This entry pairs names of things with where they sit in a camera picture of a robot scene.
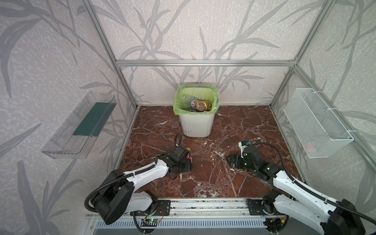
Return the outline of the clear bottle pink label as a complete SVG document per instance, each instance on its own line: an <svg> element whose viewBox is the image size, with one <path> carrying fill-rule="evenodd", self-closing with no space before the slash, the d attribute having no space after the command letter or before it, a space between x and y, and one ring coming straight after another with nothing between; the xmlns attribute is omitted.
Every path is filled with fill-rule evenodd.
<svg viewBox="0 0 376 235"><path fill-rule="evenodd" d="M187 150L187 154L186 154L185 159L189 159L190 156L191 156L191 149L188 147L188 148L186 148L186 150Z"/></svg>

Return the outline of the orange tea bottle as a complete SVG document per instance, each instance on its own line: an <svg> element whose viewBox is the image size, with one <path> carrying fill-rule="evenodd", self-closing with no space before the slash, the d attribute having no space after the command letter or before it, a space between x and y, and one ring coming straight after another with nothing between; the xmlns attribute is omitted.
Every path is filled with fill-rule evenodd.
<svg viewBox="0 0 376 235"><path fill-rule="evenodd" d="M208 101L201 101L197 99L193 99L190 104L191 108L198 111L198 112L205 112L210 111L212 108L212 103Z"/></svg>

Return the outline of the clear bottle blue label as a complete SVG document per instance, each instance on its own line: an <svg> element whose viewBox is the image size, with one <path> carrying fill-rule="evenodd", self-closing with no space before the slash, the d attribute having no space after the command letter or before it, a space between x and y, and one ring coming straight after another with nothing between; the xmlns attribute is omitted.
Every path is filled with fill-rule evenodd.
<svg viewBox="0 0 376 235"><path fill-rule="evenodd" d="M196 106L196 101L197 101L197 98L185 94L181 97L180 108L181 109L194 109Z"/></svg>

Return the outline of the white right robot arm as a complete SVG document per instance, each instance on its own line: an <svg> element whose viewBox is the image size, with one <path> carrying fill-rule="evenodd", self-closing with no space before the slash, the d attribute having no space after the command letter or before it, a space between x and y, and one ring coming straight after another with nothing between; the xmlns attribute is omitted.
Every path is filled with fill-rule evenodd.
<svg viewBox="0 0 376 235"><path fill-rule="evenodd" d="M231 169L247 171L273 187L262 200L247 199L250 214L263 212L273 216L265 221L270 233L278 233L290 217L321 235L364 235L355 206L343 199L337 201L291 176L284 164L267 162L257 144L242 141L240 154L226 158Z"/></svg>

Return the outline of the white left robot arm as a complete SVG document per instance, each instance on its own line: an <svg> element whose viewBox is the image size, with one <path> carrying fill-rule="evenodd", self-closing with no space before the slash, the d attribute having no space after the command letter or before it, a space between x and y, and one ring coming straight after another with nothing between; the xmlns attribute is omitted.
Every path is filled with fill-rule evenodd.
<svg viewBox="0 0 376 235"><path fill-rule="evenodd" d="M150 182L170 174L192 171L191 152L182 146L159 155L156 159L133 171L113 170L102 184L85 199L84 206L98 213L105 224L116 222L125 213L154 212L158 199L147 192L137 190Z"/></svg>

